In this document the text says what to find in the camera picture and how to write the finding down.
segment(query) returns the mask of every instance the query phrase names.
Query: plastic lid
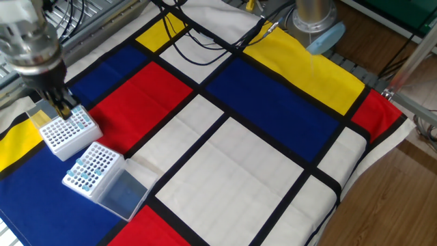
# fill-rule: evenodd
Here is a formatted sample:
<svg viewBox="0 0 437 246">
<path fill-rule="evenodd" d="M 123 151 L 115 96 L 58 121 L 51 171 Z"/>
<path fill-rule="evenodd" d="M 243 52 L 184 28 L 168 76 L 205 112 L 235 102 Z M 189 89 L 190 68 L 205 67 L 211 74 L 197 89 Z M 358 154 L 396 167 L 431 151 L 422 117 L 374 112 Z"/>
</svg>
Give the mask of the plastic lid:
<svg viewBox="0 0 437 246">
<path fill-rule="evenodd" d="M 328 31 L 323 33 L 319 38 L 314 40 L 308 47 L 307 51 L 312 55 L 319 55 L 330 49 L 336 44 L 346 31 L 343 22 L 339 22 Z"/>
<path fill-rule="evenodd" d="M 158 174 L 130 160 L 98 198 L 107 210 L 130 221 L 158 180 Z"/>
</svg>

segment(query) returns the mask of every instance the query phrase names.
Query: clear plastic box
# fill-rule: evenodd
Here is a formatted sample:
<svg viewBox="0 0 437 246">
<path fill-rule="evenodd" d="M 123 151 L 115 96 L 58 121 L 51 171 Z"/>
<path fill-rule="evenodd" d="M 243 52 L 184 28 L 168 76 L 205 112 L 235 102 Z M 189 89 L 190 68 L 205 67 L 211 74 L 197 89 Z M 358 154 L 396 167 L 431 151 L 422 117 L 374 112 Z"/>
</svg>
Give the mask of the clear plastic box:
<svg viewBox="0 0 437 246">
<path fill-rule="evenodd" d="M 27 115 L 52 153 L 62 161 L 103 136 L 97 123 L 82 105 L 72 110 L 68 120 L 59 117 L 45 100 L 37 102 L 33 109 L 27 111 Z"/>
<path fill-rule="evenodd" d="M 67 171 L 62 183 L 130 221 L 157 180 L 158 174 L 150 169 L 94 142 Z"/>
</svg>

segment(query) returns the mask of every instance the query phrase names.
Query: table cloth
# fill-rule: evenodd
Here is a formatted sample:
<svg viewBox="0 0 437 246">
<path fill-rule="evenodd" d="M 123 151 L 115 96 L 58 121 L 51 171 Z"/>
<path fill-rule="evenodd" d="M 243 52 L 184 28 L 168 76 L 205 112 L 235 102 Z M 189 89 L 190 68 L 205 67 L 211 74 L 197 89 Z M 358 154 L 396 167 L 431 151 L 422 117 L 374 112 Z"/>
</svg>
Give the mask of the table cloth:
<svg viewBox="0 0 437 246">
<path fill-rule="evenodd" d="M 22 113 L 29 98 L 1 111 L 0 217 L 21 243 L 315 245 L 356 179 L 413 124 L 280 29 L 229 45 L 253 27 L 252 42 L 261 38 L 271 23 L 260 23 L 219 0 L 150 4 L 69 68 L 98 141 L 160 175 L 129 223 L 61 184 L 83 151 L 57 159 Z M 198 63 L 226 54 L 198 66 L 176 47 Z"/>
</svg>

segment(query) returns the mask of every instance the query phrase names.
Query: white fabric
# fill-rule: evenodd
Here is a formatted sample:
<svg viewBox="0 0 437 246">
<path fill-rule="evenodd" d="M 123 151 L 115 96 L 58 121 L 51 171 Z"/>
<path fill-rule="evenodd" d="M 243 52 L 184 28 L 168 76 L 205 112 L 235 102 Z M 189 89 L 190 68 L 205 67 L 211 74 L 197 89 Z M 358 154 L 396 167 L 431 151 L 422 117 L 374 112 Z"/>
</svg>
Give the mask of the white fabric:
<svg viewBox="0 0 437 246">
<path fill-rule="evenodd" d="M 366 148 L 366 139 L 345 128 L 318 165 L 319 169 L 344 187 L 352 170 Z"/>
<path fill-rule="evenodd" d="M 323 231 L 326 228 L 326 225 L 328 225 L 328 222 L 330 221 L 330 218 L 333 217 L 336 209 L 334 208 L 333 212 L 329 215 L 329 217 L 326 219 L 326 221 L 323 223 L 323 225 L 320 227 L 319 232 L 309 241 L 308 246 L 314 246 L 319 243 L 320 238 L 322 237 Z"/>
<path fill-rule="evenodd" d="M 162 176 L 223 112 L 202 96 L 196 96 L 151 138 L 132 160 Z"/>
<path fill-rule="evenodd" d="M 310 176 L 262 245 L 304 245 L 335 200 L 332 189 Z"/>
<path fill-rule="evenodd" d="M 197 33 L 196 31 L 191 30 L 190 34 L 198 39 L 202 44 L 211 44 L 214 43 L 211 39 Z M 216 59 L 219 55 L 223 54 L 223 50 L 221 51 L 213 51 L 203 48 L 199 46 L 196 42 L 194 42 L 189 36 L 183 36 L 176 42 L 176 46 L 181 50 L 182 54 L 185 55 L 190 60 L 205 64 L 214 59 Z M 214 44 L 208 46 L 210 48 L 221 48 L 219 45 Z M 216 68 L 222 64 L 231 54 L 228 52 L 216 62 L 207 65 L 207 66 L 198 66 L 194 65 L 188 61 L 186 61 L 182 56 L 178 54 L 174 46 L 169 47 L 161 57 L 177 68 L 179 71 L 183 72 L 188 77 L 192 78 L 194 81 L 201 83 L 208 75 L 211 74 Z"/>
<path fill-rule="evenodd" d="M 182 11 L 224 41 L 233 44 L 260 19 L 220 0 L 188 0 Z"/>
<path fill-rule="evenodd" d="M 210 245 L 248 245 L 301 172 L 228 119 L 156 196 Z"/>
<path fill-rule="evenodd" d="M 182 9 L 188 17 L 228 43 L 234 43 L 259 20 L 259 17 L 220 0 L 188 0 Z M 131 36 L 158 13 L 158 8 L 149 4 L 137 20 L 69 67 L 66 81 Z M 194 31 L 191 33 L 202 43 L 210 43 L 208 38 Z M 208 62 L 221 53 L 200 49 L 185 36 L 178 40 L 177 45 L 183 54 L 196 62 Z M 198 68 L 183 60 L 172 46 L 161 57 L 198 83 L 226 59 L 223 57 L 211 66 Z M 160 175 L 164 174 L 222 113 L 205 98 L 196 97 L 132 159 Z M 402 141 L 413 127 L 411 121 L 404 123 L 369 153 L 346 182 L 365 145 L 361 136 L 347 128 L 323 158 L 319 168 L 344 186 L 343 199 L 356 179 Z M 229 119 L 161 189 L 157 197 L 207 243 L 248 245 L 301 172 L 302 168 L 235 120 Z M 333 191 L 310 177 L 263 245 L 305 244 L 334 202 Z M 310 245 L 319 240 L 327 223 L 328 220 Z"/>
<path fill-rule="evenodd" d="M 377 160 L 402 142 L 414 128 L 414 123 L 407 119 L 392 135 L 387 137 L 382 143 L 377 145 L 369 154 L 367 154 L 367 156 L 356 167 L 355 172 L 350 176 L 349 181 L 343 188 L 343 191 L 341 192 L 341 200 L 343 200 L 349 189 L 365 170 L 371 167 Z"/>
<path fill-rule="evenodd" d="M 33 107 L 35 107 L 35 103 L 33 103 L 30 97 L 26 96 L 16 100 L 9 107 L 0 110 L 0 133 L 8 129 L 12 121 L 14 121 L 17 116 L 32 109 Z"/>
</svg>

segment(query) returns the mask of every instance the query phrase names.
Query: wooden floor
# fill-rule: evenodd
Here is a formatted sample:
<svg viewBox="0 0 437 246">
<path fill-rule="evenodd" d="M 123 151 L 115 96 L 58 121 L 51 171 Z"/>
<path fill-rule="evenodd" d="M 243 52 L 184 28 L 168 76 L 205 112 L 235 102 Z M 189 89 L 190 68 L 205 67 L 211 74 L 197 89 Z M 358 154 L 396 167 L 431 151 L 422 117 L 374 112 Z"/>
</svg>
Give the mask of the wooden floor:
<svg viewBox="0 0 437 246">
<path fill-rule="evenodd" d="M 406 39 L 344 3 L 336 4 L 347 27 L 336 52 L 378 73 Z M 414 47 L 411 44 L 402 56 Z M 411 83 L 437 78 L 433 64 L 435 57 L 421 65 Z M 437 108 L 437 83 L 412 91 L 417 100 Z M 415 132 L 408 139 L 358 179 L 319 246 L 437 245 L 437 154 L 425 143 L 421 146 Z"/>
</svg>

